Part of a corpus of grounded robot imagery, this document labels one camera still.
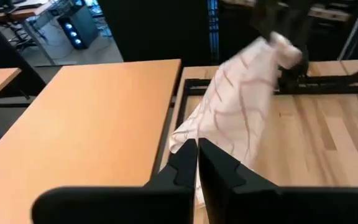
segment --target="blue light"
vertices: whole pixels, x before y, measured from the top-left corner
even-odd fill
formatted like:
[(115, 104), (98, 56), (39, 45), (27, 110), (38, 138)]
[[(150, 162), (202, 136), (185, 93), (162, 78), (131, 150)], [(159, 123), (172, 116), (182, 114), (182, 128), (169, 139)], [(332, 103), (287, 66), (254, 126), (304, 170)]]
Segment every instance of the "blue light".
[(67, 29), (71, 29), (71, 28), (73, 28), (73, 25), (67, 23), (67, 24), (65, 25), (65, 27), (66, 27)]

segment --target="table leg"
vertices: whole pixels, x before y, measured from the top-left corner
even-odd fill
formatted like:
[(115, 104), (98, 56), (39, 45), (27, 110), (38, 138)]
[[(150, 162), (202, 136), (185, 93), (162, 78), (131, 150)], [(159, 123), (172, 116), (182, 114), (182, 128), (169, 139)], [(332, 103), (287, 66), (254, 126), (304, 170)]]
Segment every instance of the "table leg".
[(45, 47), (41, 44), (41, 42), (38, 40), (37, 36), (34, 34), (34, 32), (31, 30), (29, 23), (24, 20), (21, 22), (23, 29), (30, 35), (30, 37), (34, 40), (35, 44), (37, 44), (38, 48), (41, 50), (43, 55), (48, 59), (51, 65), (56, 65), (56, 63), (53, 61), (53, 59), (49, 56), (47, 50)]

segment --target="cloth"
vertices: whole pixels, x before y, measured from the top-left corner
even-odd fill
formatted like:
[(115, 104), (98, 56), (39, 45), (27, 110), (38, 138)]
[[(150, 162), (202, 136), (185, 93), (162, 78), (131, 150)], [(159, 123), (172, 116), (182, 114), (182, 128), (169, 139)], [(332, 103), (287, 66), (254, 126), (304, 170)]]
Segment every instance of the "cloth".
[[(218, 68), (200, 104), (170, 136), (172, 153), (187, 139), (207, 138), (252, 169), (278, 65), (290, 68), (301, 59), (282, 35), (273, 32), (270, 40), (259, 37)], [(204, 204), (198, 175), (196, 196)]]

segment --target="black metal frame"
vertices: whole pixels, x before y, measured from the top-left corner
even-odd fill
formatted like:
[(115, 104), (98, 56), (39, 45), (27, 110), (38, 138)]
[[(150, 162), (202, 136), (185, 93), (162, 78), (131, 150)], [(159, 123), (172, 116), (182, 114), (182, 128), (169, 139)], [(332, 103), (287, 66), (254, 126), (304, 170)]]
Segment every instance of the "black metal frame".
[[(184, 122), (187, 98), (203, 96), (211, 82), (210, 79), (186, 79), (180, 101), (176, 128)], [(325, 94), (358, 94), (358, 72), (353, 75), (299, 77), (296, 80), (278, 78), (275, 95), (325, 95)]]

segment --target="gray floor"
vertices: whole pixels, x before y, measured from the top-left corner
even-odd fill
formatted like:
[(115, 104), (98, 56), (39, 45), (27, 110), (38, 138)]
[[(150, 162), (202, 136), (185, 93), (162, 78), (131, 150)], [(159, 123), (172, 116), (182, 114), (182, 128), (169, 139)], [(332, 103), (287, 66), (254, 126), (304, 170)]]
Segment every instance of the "gray floor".
[[(7, 29), (1, 29), (2, 33), (10, 39), (12, 34)], [(57, 26), (56, 21), (52, 21), (42, 28), (42, 32), (47, 36), (48, 43), (44, 42), (48, 53), (57, 62), (75, 62), (78, 65), (97, 64), (97, 63), (116, 63), (122, 62), (122, 57), (118, 51), (113, 38), (99, 36), (86, 50), (73, 50), (63, 31)], [(41, 54), (37, 47), (27, 48), (22, 52), (22, 56), (32, 66), (48, 64), (47, 59)], [(49, 82), (59, 71), (60, 67), (35, 67), (41, 78)], [(20, 101), (22, 98), (6, 99), (7, 101)], [(0, 108), (0, 138), (18, 119), (25, 109), (21, 108)]]

